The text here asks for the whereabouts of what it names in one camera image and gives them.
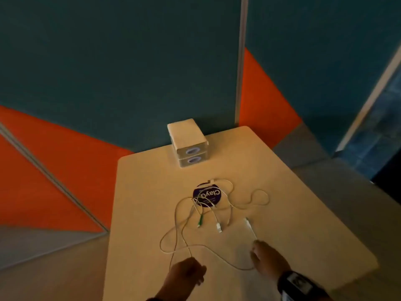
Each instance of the person's left hand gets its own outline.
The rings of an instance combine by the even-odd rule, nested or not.
[[[162,301],[185,301],[195,285],[203,283],[206,266],[190,257],[171,267],[156,298]]]

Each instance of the black wrist strap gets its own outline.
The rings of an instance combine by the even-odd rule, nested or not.
[[[295,271],[283,273],[278,279],[277,289],[282,295],[282,300],[285,301],[314,301],[318,298],[328,297],[324,289]]]

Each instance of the orange wall panel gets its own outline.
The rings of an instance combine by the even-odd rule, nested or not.
[[[5,107],[0,121],[110,227],[117,161],[131,151]]]
[[[272,148],[301,122],[273,81],[245,49],[239,125],[249,126]]]
[[[102,231],[2,136],[0,165],[0,225]]]

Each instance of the hand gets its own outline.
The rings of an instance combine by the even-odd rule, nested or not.
[[[203,283],[206,266],[191,257],[171,267],[156,298],[162,301],[185,301],[195,285]]]
[[[276,249],[263,241],[253,241],[251,259],[256,270],[275,283],[285,271],[291,270],[287,260]]]

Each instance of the wooden table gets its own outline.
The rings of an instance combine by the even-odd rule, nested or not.
[[[209,179],[228,179],[234,184],[233,203],[249,201],[251,192],[270,195],[266,207],[217,212],[223,232],[218,233],[213,215],[203,226],[198,217],[184,230],[188,244],[204,244],[239,267],[250,267],[253,238],[245,226],[247,216],[259,239],[288,259],[292,268],[332,290],[376,269],[374,255],[311,192],[308,187],[248,127],[207,136],[210,159],[180,168],[171,145],[123,157],[118,163],[113,219],[110,233],[104,301],[146,300],[155,295],[168,272],[171,255],[159,250],[159,241],[174,226],[174,208],[194,188]],[[229,191],[228,182],[219,187]],[[255,201],[264,200],[263,193]],[[177,219],[188,216],[191,202],[178,208]],[[218,207],[228,206],[222,197]],[[172,232],[163,247],[172,250]],[[205,282],[190,300],[266,300],[277,298],[256,271],[238,271],[203,248],[193,255],[208,267]],[[188,257],[182,250],[174,261]]]

